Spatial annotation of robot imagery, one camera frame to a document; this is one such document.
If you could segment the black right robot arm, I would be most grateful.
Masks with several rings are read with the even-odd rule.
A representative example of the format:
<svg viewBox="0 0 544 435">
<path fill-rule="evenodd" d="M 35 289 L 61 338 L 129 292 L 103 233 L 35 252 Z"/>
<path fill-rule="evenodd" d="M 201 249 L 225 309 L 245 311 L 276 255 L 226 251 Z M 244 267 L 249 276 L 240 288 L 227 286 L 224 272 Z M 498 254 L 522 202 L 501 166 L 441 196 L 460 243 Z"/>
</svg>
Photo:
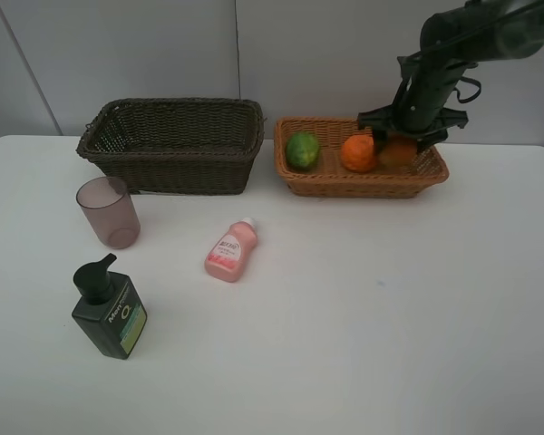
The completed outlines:
<svg viewBox="0 0 544 435">
<path fill-rule="evenodd" d="M 415 140 L 423 152 L 464 128 L 465 111 L 446 107 L 459 82 L 481 87 L 465 72 L 479 63 L 525 59 L 544 46 L 544 1 L 468 1 L 432 15 L 423 25 L 418 52 L 398 57 L 402 81 L 387 106 L 361 112 L 359 130 L 371 130 L 376 152 L 389 139 Z"/>
</svg>

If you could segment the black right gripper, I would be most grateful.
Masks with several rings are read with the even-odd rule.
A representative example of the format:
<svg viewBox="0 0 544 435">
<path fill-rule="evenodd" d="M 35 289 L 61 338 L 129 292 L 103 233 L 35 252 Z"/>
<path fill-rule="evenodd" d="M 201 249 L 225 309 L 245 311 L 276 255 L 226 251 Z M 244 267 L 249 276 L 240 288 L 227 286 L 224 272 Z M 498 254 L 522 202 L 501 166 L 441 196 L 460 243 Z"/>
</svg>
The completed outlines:
<svg viewBox="0 0 544 435">
<path fill-rule="evenodd" d="M 408 136 L 416 136 L 417 153 L 421 154 L 448 139 L 448 129 L 463 129 L 468 121 L 465 111 L 447 109 L 445 103 L 452 93 L 459 93 L 457 84 L 477 81 L 464 76 L 477 66 L 463 60 L 434 60 L 400 56 L 402 83 L 390 105 L 359 112 L 357 128 L 369 129 L 374 140 L 374 153 L 380 154 L 394 129 Z"/>
</svg>

